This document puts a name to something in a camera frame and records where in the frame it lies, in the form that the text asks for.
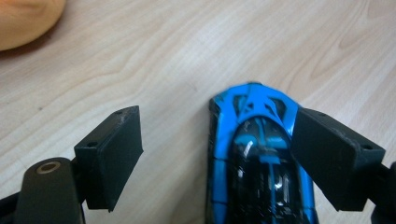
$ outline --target blue car body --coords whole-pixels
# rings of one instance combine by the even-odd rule
[[[289,151],[299,105],[248,83],[209,108],[206,223],[318,223],[313,182]]]

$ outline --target blue toy car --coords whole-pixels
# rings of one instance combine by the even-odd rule
[[[206,223],[318,223],[312,180],[289,151],[299,105],[248,83],[209,108]]]

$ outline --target brown round object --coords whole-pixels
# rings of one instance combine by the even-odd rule
[[[0,0],[0,50],[43,35],[61,17],[65,0]]]

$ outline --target light wood surface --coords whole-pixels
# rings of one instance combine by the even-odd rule
[[[396,161],[395,1],[69,0],[52,30],[0,52],[0,197],[140,105],[145,152],[115,211],[86,210],[88,223],[203,223],[208,100],[251,80]],[[316,201],[321,223],[370,223],[371,203],[337,213],[319,189]]]

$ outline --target wood grain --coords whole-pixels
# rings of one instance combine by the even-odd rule
[[[203,223],[208,100],[250,80],[323,111],[396,161],[396,2],[76,1],[37,41],[0,52],[0,197],[111,112],[140,105],[145,152],[116,210],[88,223]],[[370,223],[336,212],[321,223]]]

